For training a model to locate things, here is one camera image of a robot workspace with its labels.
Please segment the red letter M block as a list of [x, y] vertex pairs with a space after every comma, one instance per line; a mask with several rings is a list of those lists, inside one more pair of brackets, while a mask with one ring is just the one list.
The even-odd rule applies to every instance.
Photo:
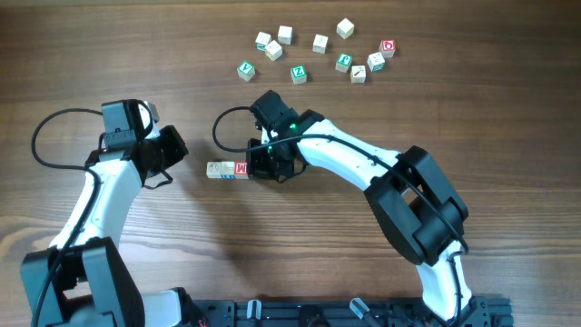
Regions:
[[235, 162], [234, 176], [236, 179], [249, 179], [248, 164], [246, 162]]

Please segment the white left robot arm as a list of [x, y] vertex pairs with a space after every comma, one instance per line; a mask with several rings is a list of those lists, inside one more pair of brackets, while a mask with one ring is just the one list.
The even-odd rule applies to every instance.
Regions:
[[79, 171], [82, 193], [48, 248], [28, 253], [21, 278], [33, 326], [203, 326], [207, 319], [182, 288], [142, 294], [118, 246], [147, 179], [164, 176], [188, 150], [175, 127], [158, 128], [155, 105], [103, 104], [104, 131]]

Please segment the white block blue side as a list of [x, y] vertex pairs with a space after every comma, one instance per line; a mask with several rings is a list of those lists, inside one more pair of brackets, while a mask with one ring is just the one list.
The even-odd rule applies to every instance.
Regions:
[[235, 179], [235, 162], [221, 162], [221, 178]]

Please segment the blue sided letter block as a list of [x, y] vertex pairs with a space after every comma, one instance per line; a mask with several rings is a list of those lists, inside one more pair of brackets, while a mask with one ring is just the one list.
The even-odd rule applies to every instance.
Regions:
[[206, 164], [206, 175], [210, 179], [221, 179], [222, 178], [222, 163], [221, 162], [208, 162]]

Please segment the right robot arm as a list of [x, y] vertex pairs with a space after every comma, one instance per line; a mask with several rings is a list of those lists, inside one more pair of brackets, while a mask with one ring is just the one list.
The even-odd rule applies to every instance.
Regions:
[[296, 176], [292, 166], [300, 161], [358, 187], [388, 242], [417, 267], [426, 307], [459, 325], [472, 296], [460, 261], [468, 252], [468, 208], [431, 155], [417, 146], [401, 153], [363, 142], [322, 114], [297, 114], [272, 90], [250, 111], [261, 139], [249, 141], [247, 154], [259, 175], [282, 183]]

